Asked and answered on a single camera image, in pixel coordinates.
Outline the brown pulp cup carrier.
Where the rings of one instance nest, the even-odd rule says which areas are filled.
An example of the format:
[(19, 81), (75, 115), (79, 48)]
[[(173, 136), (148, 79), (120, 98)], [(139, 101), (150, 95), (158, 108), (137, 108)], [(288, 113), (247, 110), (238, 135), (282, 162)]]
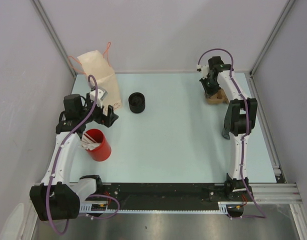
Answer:
[(207, 97), (206, 101), (210, 105), (228, 104), (229, 103), (227, 95), (222, 88), (216, 94), (214, 94), (210, 97)]

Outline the beige paper takeout bag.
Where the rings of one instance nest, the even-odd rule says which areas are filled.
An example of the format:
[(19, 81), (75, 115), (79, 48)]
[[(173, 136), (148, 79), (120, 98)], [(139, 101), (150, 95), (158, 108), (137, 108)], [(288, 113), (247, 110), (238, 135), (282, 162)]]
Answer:
[[(118, 80), (114, 69), (109, 63), (109, 48), (111, 42), (109, 41), (104, 53), (98, 50), (93, 50), (84, 53), (77, 58), (69, 55), (67, 57), (68, 63), (73, 69), (84, 75), (86, 78), (93, 75), (96, 79), (97, 86), (107, 91), (107, 96), (103, 100), (104, 112), (108, 112), (108, 106), (111, 105), (115, 110), (123, 106)], [(80, 68), (75, 68), (71, 61), (75, 61)]]

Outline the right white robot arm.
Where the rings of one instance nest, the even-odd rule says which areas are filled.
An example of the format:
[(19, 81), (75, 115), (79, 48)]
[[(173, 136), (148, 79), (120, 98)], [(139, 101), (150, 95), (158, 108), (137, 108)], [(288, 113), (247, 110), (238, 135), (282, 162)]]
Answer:
[(233, 66), (220, 56), (213, 56), (207, 65), (197, 65), (202, 73), (199, 80), (208, 104), (227, 104), (222, 136), (231, 141), (231, 161), (224, 182), (224, 195), (230, 201), (248, 193), (246, 156), (249, 136), (256, 125), (258, 102), (243, 91), (235, 78)]

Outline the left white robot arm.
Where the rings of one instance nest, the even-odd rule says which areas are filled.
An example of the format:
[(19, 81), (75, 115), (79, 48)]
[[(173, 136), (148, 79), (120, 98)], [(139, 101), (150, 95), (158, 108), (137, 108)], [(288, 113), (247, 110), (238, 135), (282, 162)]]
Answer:
[(96, 122), (109, 128), (119, 118), (112, 106), (108, 114), (103, 113), (106, 95), (106, 91), (93, 90), (86, 96), (70, 94), (64, 97), (64, 111), (55, 129), (56, 143), (49, 167), (41, 183), (32, 186), (29, 192), (41, 221), (75, 219), (81, 202), (89, 197), (98, 200), (103, 196), (105, 188), (99, 175), (82, 176), (70, 187), (70, 173), (86, 125)]

